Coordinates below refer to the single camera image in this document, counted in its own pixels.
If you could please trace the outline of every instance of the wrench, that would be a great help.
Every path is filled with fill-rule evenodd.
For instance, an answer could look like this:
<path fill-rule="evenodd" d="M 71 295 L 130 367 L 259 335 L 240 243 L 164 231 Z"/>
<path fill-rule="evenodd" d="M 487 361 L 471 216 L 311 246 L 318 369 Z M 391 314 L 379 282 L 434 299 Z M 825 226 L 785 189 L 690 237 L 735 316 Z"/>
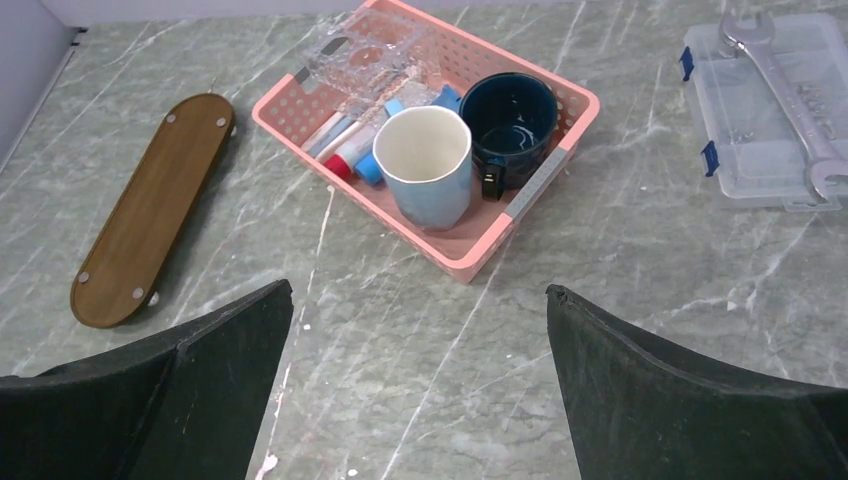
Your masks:
<path fill-rule="evenodd" d="M 777 103 L 789 119 L 792 129 L 807 152 L 804 183 L 818 203 L 827 202 L 828 177 L 848 176 L 848 160 L 830 144 L 816 123 L 804 100 L 792 88 L 771 50 L 774 21 L 770 15 L 756 15 L 754 28 L 740 28 L 733 15 L 727 13 L 719 23 L 719 37 L 728 46 L 744 53 L 771 88 Z"/>

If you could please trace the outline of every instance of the marble tabletop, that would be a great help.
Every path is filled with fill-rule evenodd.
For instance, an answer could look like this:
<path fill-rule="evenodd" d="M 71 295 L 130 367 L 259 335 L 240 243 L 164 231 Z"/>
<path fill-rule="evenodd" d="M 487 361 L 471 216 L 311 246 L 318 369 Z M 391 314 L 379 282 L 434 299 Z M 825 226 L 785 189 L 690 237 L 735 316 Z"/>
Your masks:
<path fill-rule="evenodd" d="M 601 115 L 471 285 L 327 189 L 250 119 L 332 16 L 93 27 L 0 174 L 0 374 L 34 375 L 290 279 L 295 317 L 250 478 L 580 477 L 546 334 L 561 283 L 703 354 L 848 383 L 848 215 L 715 208 L 677 58 L 725 0 L 433 12 L 586 86 Z M 823 11 L 840 0 L 769 0 Z M 215 90 L 240 133 L 141 321 L 78 324 L 71 280 L 162 115 Z"/>

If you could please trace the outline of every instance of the mug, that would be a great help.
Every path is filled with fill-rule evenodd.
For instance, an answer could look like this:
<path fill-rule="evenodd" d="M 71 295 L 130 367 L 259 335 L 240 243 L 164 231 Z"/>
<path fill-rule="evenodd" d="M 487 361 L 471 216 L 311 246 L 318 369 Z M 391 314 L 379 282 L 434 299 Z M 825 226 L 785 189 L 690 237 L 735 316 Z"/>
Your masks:
<path fill-rule="evenodd" d="M 523 73 L 486 77 L 468 90 L 459 115 L 471 130 L 483 196 L 500 200 L 519 189 L 545 161 L 557 126 L 557 101 L 540 80 Z"/>
<path fill-rule="evenodd" d="M 398 209 L 414 225 L 447 230 L 471 204 L 471 131 L 455 112 L 407 108 L 383 124 L 372 151 Z"/>

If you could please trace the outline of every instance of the plastic basket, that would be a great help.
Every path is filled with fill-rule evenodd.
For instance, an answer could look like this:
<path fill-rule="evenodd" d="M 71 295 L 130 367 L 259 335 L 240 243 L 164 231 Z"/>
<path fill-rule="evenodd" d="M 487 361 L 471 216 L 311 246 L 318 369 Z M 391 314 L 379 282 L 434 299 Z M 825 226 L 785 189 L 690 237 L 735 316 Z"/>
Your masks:
<path fill-rule="evenodd" d="M 439 233 L 424 232 L 406 220 L 384 185 L 372 188 L 358 179 L 350 183 L 341 180 L 300 148 L 333 115 L 332 105 L 343 100 L 341 92 L 321 84 L 307 92 L 303 84 L 309 72 L 304 69 L 297 75 L 283 77 L 253 109 L 254 120 L 309 168 L 445 272 L 468 283 L 565 167 L 583 132 L 597 117 L 600 102 L 592 92 L 398 0 L 369 0 L 362 8 L 376 9 L 431 27 L 437 39 L 442 78 L 460 94 L 484 77 L 515 71 L 542 80 L 557 97 L 556 147 L 527 185 L 517 192 L 506 192 L 499 202 L 476 199 L 475 195 L 475 202 L 465 217 L 451 230 Z"/>

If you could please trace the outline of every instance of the white mug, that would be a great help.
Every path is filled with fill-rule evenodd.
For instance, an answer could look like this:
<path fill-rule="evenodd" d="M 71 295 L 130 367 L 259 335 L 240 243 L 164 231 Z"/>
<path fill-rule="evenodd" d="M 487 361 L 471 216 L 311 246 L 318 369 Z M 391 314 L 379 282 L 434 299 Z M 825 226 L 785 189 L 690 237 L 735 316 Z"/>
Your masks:
<path fill-rule="evenodd" d="M 471 204 L 471 131 L 444 107 L 411 107 L 374 138 L 374 158 L 398 209 L 422 229 L 453 227 Z"/>

